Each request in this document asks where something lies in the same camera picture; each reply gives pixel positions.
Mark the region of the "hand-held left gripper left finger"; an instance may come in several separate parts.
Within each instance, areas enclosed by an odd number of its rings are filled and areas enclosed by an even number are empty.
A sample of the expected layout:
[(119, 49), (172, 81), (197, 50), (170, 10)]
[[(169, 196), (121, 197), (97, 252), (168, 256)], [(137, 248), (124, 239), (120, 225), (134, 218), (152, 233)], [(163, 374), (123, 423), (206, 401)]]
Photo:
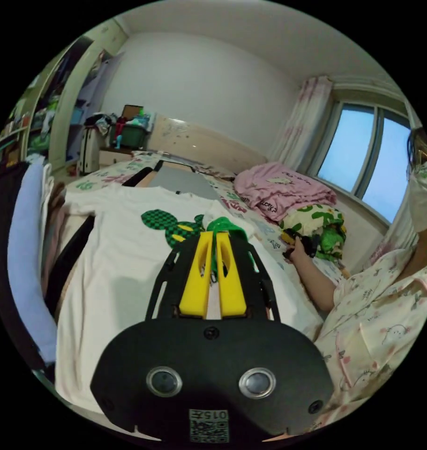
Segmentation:
[(185, 288), (179, 303), (184, 316), (206, 317), (212, 266), (213, 232), (202, 232), (195, 241)]

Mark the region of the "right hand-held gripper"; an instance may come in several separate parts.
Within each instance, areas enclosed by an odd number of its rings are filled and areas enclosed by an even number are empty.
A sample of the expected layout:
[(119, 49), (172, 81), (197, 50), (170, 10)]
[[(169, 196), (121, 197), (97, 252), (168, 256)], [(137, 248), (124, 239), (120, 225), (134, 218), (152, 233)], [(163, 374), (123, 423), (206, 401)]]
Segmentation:
[(314, 258), (320, 243), (320, 235), (313, 234), (312, 236), (305, 236), (293, 229), (284, 229), (281, 233), (281, 239), (289, 246), (289, 248), (283, 252), (284, 258), (289, 260), (291, 249), (295, 245), (296, 238), (299, 238), (302, 241), (307, 255)]

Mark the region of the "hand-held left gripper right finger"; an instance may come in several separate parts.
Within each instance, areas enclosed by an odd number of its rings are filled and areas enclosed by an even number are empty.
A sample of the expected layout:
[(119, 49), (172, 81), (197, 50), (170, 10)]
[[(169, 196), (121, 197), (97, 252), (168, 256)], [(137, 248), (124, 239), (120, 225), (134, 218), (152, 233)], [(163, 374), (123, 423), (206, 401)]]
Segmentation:
[(247, 304), (229, 234), (216, 234), (217, 282), (222, 318), (243, 317)]

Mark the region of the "person's right hand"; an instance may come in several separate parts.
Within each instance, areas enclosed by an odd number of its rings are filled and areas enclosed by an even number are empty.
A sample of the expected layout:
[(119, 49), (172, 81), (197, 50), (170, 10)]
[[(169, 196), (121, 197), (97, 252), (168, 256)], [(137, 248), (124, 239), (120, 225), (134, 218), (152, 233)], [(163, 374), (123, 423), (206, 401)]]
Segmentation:
[(295, 266), (297, 271), (310, 269), (313, 267), (313, 259), (307, 255), (304, 245), (299, 238), (296, 238), (294, 246), (289, 256), (290, 262)]

